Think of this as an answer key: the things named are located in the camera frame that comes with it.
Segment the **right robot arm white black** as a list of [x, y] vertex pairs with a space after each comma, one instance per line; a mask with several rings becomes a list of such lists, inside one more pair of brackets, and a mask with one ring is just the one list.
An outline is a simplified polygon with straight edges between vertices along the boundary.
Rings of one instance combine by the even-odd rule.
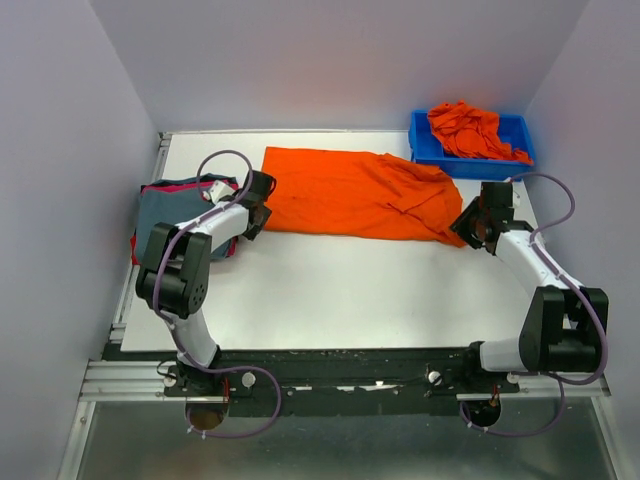
[[496, 372], [561, 376], [585, 373], [583, 385], [602, 375], [608, 360], [606, 326], [609, 298], [569, 275], [547, 252], [538, 231], [515, 218], [514, 189], [508, 182], [484, 182], [480, 193], [451, 225], [473, 249], [501, 260], [530, 297], [519, 334], [511, 339], [477, 341], [460, 379], [480, 392], [496, 380]]

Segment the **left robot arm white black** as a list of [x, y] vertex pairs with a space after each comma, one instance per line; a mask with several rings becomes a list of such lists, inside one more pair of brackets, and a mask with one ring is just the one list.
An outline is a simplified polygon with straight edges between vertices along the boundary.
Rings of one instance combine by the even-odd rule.
[[202, 311], [211, 254], [236, 237], [252, 241], [262, 232], [271, 215], [266, 202], [275, 188], [274, 177], [251, 170], [240, 190], [222, 194], [216, 188], [207, 212], [151, 229], [135, 293], [167, 326], [179, 362], [190, 367], [187, 382], [201, 395], [214, 393], [222, 380], [214, 364], [219, 346]]

